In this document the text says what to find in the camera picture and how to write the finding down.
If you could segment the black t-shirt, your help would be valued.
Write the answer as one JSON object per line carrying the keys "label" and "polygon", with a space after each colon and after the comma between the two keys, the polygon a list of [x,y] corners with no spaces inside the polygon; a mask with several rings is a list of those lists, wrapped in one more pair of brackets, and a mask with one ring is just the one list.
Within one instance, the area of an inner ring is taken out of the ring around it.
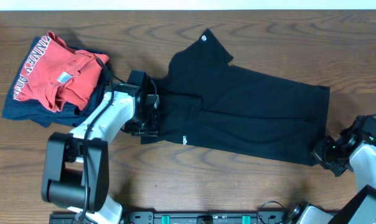
{"label": "black t-shirt", "polygon": [[330,89],[232,65],[210,30],[169,63],[156,80],[159,132],[168,141],[313,166],[326,133]]}

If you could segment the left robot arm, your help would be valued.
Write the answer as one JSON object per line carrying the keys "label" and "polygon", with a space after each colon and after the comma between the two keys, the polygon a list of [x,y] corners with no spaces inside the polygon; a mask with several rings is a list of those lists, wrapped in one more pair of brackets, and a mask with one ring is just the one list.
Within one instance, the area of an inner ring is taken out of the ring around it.
{"label": "left robot arm", "polygon": [[111,84],[98,108],[69,133],[47,142],[42,199],[69,210],[53,213],[50,223],[128,223],[123,207],[108,194],[108,147],[122,131],[156,137],[159,131],[156,84],[133,70],[125,83]]}

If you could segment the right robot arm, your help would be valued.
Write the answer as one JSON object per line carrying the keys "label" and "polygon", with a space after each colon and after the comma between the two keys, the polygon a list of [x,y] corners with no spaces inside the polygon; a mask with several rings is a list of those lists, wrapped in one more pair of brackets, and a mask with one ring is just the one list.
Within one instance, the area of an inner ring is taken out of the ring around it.
{"label": "right robot arm", "polygon": [[376,114],[360,115],[334,140],[325,137],[312,151],[318,163],[336,177],[350,170],[357,194],[337,213],[302,202],[285,223],[376,223]]}

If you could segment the red folded t-shirt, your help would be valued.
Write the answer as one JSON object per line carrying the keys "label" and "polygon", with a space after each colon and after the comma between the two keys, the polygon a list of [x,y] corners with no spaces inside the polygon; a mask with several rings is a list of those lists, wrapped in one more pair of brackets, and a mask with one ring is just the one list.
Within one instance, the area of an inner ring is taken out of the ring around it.
{"label": "red folded t-shirt", "polygon": [[53,113],[61,112],[66,103],[83,110],[100,77],[98,59],[106,63],[109,56],[70,48],[49,31],[22,64],[12,97],[16,101],[37,100]]}

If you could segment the navy folded t-shirt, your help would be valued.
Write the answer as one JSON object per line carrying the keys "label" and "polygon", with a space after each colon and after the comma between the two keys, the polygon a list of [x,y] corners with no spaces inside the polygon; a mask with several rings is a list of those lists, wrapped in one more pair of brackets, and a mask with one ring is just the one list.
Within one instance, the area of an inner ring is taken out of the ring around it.
{"label": "navy folded t-shirt", "polygon": [[[36,43],[38,43],[41,37],[35,37],[29,52],[33,49]],[[87,50],[96,54],[104,54],[102,52]],[[16,74],[15,79],[7,93],[6,101],[4,104],[4,108],[2,111],[2,117],[14,121],[21,121],[21,120],[31,120],[43,127],[48,127],[52,123],[62,124],[66,126],[78,126],[81,124],[100,104],[100,101],[103,98],[104,90],[106,85],[108,84],[109,76],[105,73],[103,69],[103,63],[100,59],[97,62],[101,66],[101,73],[95,87],[90,100],[86,107],[83,110],[78,109],[77,106],[66,103],[64,104],[63,110],[61,112],[51,112],[45,109],[41,103],[37,100],[27,100],[27,101],[16,101],[13,99],[13,87],[16,84],[18,79],[19,73],[22,69],[22,64],[24,63],[25,59],[27,58],[29,52],[23,59],[21,65],[19,66],[18,72]]]}

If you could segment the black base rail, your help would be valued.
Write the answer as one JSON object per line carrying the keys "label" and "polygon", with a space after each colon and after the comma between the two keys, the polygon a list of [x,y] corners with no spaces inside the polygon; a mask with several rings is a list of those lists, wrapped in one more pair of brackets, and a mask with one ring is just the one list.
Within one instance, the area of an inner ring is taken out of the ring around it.
{"label": "black base rail", "polygon": [[265,202],[257,212],[232,213],[159,213],[153,211],[122,212],[120,224],[264,224],[264,223],[294,223],[301,213],[303,206],[297,204],[294,209],[285,207],[270,208],[277,201]]}

